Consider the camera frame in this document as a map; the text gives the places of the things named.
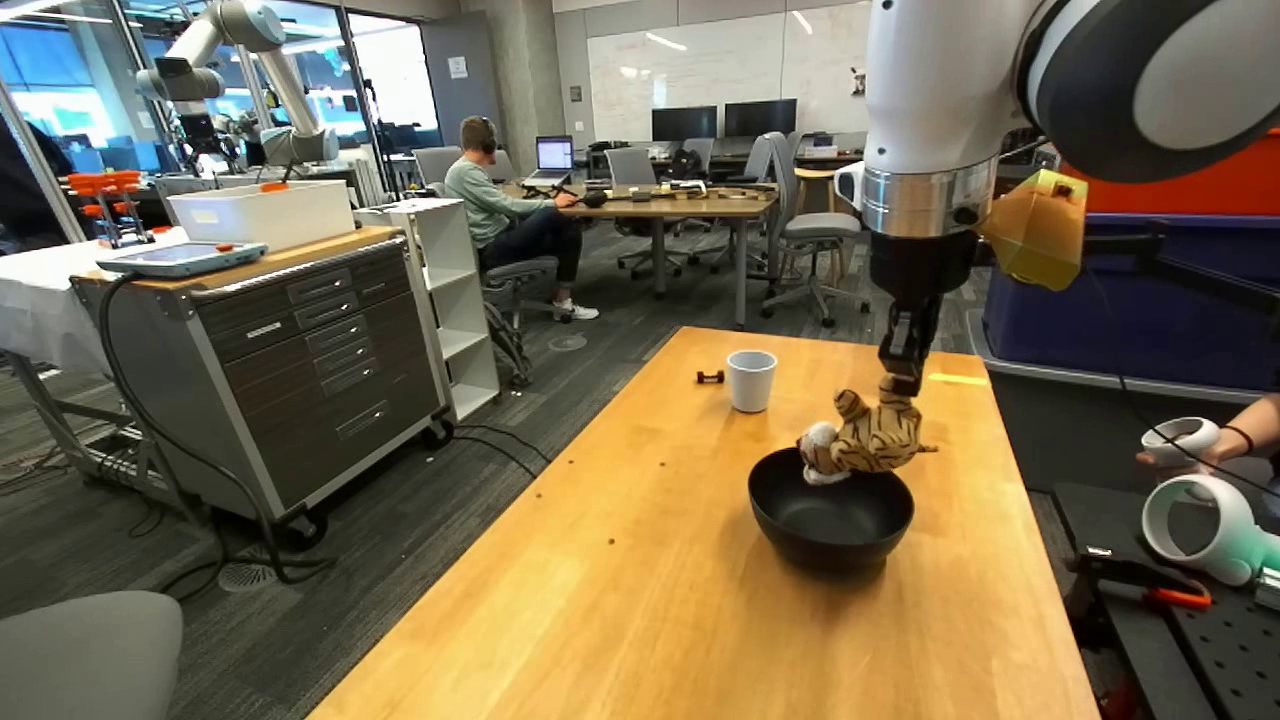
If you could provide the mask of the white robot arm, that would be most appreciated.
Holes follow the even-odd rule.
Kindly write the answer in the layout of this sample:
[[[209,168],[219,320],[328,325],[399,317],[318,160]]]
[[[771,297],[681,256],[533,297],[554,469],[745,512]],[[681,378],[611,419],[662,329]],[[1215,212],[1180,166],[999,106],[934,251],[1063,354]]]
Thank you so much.
[[[1275,36],[1280,0],[872,0],[855,212],[894,297],[887,393],[926,386],[1013,130],[1094,180],[1200,171],[1275,126]]]

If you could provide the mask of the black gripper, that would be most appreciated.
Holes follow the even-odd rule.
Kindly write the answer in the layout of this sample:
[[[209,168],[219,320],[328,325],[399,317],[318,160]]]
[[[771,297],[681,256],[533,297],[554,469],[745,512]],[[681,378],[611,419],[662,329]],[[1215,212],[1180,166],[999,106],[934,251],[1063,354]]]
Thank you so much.
[[[974,263],[974,234],[872,242],[872,284],[887,293],[887,331],[879,339],[879,363],[887,371],[894,398],[920,393],[942,303],[968,282]]]

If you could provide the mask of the operator hand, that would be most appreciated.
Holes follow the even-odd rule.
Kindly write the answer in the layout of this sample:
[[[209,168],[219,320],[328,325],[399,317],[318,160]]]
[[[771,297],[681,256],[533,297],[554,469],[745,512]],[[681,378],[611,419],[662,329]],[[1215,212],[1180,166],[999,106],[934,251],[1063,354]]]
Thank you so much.
[[[1269,457],[1275,449],[1280,449],[1280,393],[1266,393],[1215,431],[1212,459]]]

